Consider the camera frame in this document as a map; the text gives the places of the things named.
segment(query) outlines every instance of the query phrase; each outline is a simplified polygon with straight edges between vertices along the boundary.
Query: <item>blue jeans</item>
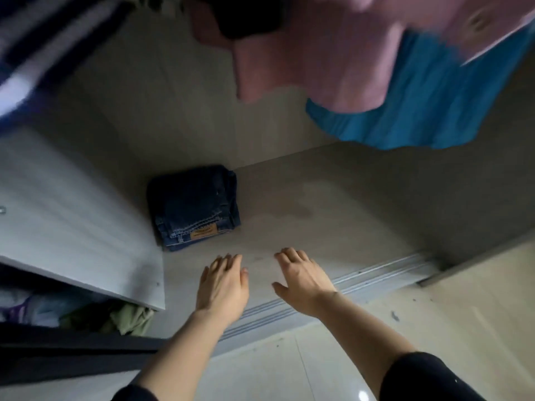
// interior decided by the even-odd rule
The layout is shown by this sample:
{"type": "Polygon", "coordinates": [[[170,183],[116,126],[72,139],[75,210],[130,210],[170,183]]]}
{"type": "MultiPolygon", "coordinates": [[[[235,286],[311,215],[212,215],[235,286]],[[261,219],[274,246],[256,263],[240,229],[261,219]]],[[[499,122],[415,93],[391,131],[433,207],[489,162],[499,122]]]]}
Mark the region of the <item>blue jeans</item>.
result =
{"type": "Polygon", "coordinates": [[[149,182],[151,217],[171,251],[240,225],[236,174],[222,165],[158,176],[149,182]]]}

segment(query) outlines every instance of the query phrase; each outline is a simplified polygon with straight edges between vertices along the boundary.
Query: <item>hand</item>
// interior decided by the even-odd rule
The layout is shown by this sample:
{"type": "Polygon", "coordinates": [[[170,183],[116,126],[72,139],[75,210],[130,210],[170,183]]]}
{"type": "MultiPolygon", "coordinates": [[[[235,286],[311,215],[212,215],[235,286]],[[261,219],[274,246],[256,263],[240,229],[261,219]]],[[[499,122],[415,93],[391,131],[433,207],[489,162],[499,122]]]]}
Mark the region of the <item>hand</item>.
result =
{"type": "Polygon", "coordinates": [[[275,258],[288,284],[273,283],[275,293],[295,310],[317,317],[321,301],[337,292],[327,274],[303,250],[284,248],[275,258]]]}
{"type": "Polygon", "coordinates": [[[240,318],[249,300],[249,272],[241,268],[241,259],[217,256],[204,268],[197,291],[196,310],[207,311],[224,328],[240,318]]]}

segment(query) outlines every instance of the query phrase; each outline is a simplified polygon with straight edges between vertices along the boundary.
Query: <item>wardrobe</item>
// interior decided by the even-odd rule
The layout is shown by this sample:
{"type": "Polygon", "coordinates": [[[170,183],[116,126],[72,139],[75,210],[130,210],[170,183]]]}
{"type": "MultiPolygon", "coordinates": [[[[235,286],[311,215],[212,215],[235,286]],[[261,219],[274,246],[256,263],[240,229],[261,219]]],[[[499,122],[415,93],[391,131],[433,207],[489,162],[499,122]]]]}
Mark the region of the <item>wardrobe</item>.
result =
{"type": "Polygon", "coordinates": [[[437,279],[535,225],[535,51],[475,141],[379,151],[323,134],[297,87],[235,97],[229,53],[201,46],[184,17],[134,13],[28,125],[0,138],[0,260],[160,312],[167,338],[217,255],[242,253],[251,299],[221,353],[308,323],[278,300],[272,255],[304,249],[355,301],[437,279]],[[164,251],[151,177],[235,170],[242,226],[164,251]]]}

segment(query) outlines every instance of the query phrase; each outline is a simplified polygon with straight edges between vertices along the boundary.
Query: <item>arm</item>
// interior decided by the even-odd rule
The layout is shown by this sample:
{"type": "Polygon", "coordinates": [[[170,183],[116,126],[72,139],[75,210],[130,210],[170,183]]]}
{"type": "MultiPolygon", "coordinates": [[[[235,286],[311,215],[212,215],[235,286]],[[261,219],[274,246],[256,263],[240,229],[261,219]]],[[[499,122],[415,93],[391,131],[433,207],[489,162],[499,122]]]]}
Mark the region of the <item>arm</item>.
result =
{"type": "Polygon", "coordinates": [[[249,299],[249,275],[241,255],[218,257],[204,268],[196,310],[141,371],[134,384],[158,401],[191,401],[223,331],[241,316],[249,299]]]}
{"type": "Polygon", "coordinates": [[[399,357],[415,352],[414,346],[339,293],[304,251],[285,248],[275,257],[288,284],[273,283],[277,295],[297,311],[324,323],[379,399],[387,371],[399,357]]]}

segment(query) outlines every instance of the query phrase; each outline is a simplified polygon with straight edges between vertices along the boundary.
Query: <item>finger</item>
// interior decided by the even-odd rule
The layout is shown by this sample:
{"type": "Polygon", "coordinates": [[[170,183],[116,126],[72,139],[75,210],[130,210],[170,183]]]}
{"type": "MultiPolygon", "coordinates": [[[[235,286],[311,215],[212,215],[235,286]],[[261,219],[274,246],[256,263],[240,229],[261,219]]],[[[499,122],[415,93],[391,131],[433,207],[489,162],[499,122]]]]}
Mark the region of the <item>finger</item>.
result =
{"type": "Polygon", "coordinates": [[[284,248],[283,252],[288,256],[288,258],[292,262],[299,262],[301,261],[301,258],[299,257],[298,253],[295,251],[294,248],[284,248]]]}
{"type": "Polygon", "coordinates": [[[212,264],[210,265],[210,271],[213,273],[217,270],[217,267],[219,266],[219,261],[221,260],[221,256],[217,256],[216,257],[216,260],[214,260],[212,262],[212,264]]]}
{"type": "Polygon", "coordinates": [[[249,270],[247,268],[240,270],[240,283],[241,289],[249,292],[249,270]]]}
{"type": "Polygon", "coordinates": [[[231,255],[227,254],[224,258],[221,259],[219,262],[219,266],[217,267],[217,273],[222,273],[227,269],[227,264],[231,260],[231,255]]]}
{"type": "Polygon", "coordinates": [[[208,272],[210,271],[210,267],[206,266],[204,267],[204,270],[202,271],[202,274],[201,274],[201,280],[199,282],[199,285],[201,285],[202,283],[204,283],[206,281],[206,278],[208,277],[208,272]]]}
{"type": "Polygon", "coordinates": [[[307,256],[307,254],[304,252],[304,250],[298,250],[298,255],[304,261],[309,261],[309,258],[307,256]]]}
{"type": "Polygon", "coordinates": [[[290,259],[288,258],[288,256],[286,256],[284,252],[275,253],[275,259],[277,259],[281,268],[291,263],[290,259]]]}
{"type": "Polygon", "coordinates": [[[271,286],[273,287],[273,290],[275,290],[275,294],[277,294],[280,298],[282,298],[282,300],[287,303],[288,294],[290,292],[288,287],[285,287],[284,285],[277,282],[272,283],[271,286]]]}
{"type": "Polygon", "coordinates": [[[242,255],[234,255],[232,259],[230,260],[227,269],[232,270],[235,273],[239,273],[241,269],[241,259],[243,258],[242,255]]]}

